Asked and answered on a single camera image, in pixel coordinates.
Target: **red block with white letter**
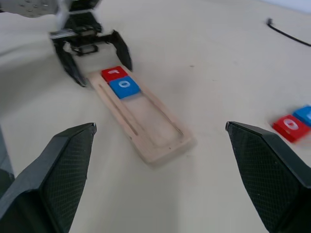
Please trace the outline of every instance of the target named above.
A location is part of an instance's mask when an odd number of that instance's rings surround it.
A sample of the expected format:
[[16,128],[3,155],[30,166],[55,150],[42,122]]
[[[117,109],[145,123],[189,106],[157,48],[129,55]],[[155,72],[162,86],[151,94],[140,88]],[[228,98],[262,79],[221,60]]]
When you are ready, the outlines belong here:
[[124,69],[122,69],[122,67],[113,67],[110,69],[102,70],[102,77],[106,80],[106,82],[124,78],[127,75],[128,74],[125,72]]
[[272,126],[290,142],[296,142],[311,131],[311,128],[292,115],[284,116]]

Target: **black cable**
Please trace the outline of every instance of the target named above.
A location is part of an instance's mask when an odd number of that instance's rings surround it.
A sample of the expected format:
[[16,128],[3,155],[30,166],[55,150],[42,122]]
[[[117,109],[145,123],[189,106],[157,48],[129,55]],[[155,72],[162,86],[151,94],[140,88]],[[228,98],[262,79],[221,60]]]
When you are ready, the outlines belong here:
[[299,42],[299,43],[301,43],[301,44],[303,44],[303,45],[306,45],[306,46],[311,47],[311,44],[308,44],[307,42],[304,42],[304,41],[299,40],[299,39],[297,39],[297,38],[295,38],[295,37],[293,37],[293,36],[291,36],[291,35],[288,35],[288,34],[286,34],[285,32],[282,32],[281,30],[279,30],[279,29],[275,28],[274,26],[272,26],[272,25],[273,25],[273,22],[272,22],[272,19],[271,19],[271,18],[268,18],[268,19],[267,19],[267,25],[268,25],[269,28],[273,29],[274,31],[276,31],[276,32],[278,32],[278,33],[281,33],[282,35],[284,35],[284,36],[286,36],[286,37],[288,37],[288,38],[290,38],[290,39],[292,39],[292,40],[294,40],[294,41],[297,41],[297,42]]

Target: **wooden tray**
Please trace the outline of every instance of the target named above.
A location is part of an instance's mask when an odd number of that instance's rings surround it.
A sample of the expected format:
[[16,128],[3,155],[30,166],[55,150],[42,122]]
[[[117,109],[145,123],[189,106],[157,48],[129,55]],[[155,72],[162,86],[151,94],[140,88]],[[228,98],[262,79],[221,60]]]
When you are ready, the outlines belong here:
[[139,94],[119,99],[101,71],[89,73],[88,79],[142,159],[155,163],[187,149],[193,142],[191,132],[132,72],[122,68],[140,87]]

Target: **white table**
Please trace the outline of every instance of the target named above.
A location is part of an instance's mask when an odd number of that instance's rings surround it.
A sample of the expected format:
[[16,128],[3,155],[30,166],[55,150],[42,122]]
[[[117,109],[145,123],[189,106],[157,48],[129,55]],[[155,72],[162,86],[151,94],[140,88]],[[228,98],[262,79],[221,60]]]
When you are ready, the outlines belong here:
[[[266,232],[225,123],[271,130],[275,117],[310,102],[310,48],[264,24],[272,17],[310,42],[310,16],[255,0],[105,0],[99,12],[124,37],[136,76],[193,130],[197,146],[149,168],[97,94],[62,70],[47,34],[53,16],[0,14],[0,125],[16,175],[56,133],[96,122],[71,233]],[[118,59],[110,48],[79,62],[96,70]],[[310,149],[293,149],[311,165]]]

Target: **blue block with white letter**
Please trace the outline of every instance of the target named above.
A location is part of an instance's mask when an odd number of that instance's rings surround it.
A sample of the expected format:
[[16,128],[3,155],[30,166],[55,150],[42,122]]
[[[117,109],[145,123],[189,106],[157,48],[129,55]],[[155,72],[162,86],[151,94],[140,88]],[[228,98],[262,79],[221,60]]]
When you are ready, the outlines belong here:
[[296,110],[293,116],[311,127],[311,106],[308,105]]
[[137,94],[140,91],[139,86],[130,76],[110,81],[109,85],[120,99]]

